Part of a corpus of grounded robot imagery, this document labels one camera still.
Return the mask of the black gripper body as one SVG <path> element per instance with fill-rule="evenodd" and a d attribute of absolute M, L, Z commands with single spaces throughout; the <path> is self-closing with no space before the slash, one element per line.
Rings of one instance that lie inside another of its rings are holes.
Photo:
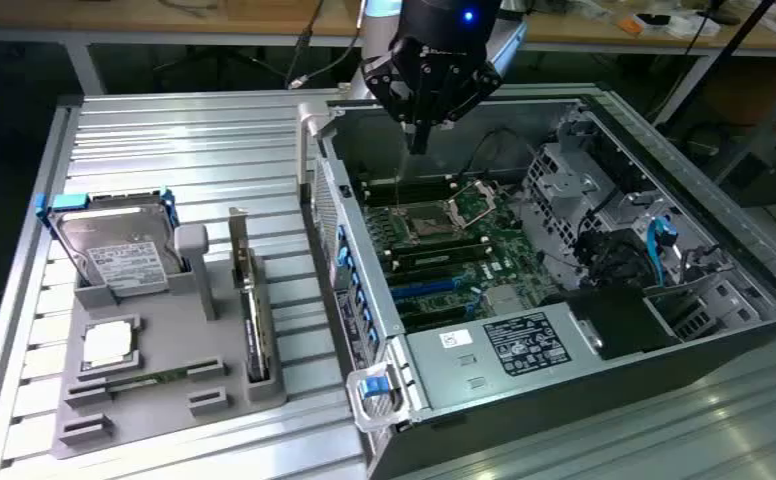
<path fill-rule="evenodd" d="M 391 42 L 395 65 L 421 97 L 423 73 L 438 65 L 477 67 L 487 58 L 487 42 L 498 19 L 497 1 L 406 1 Z"/>

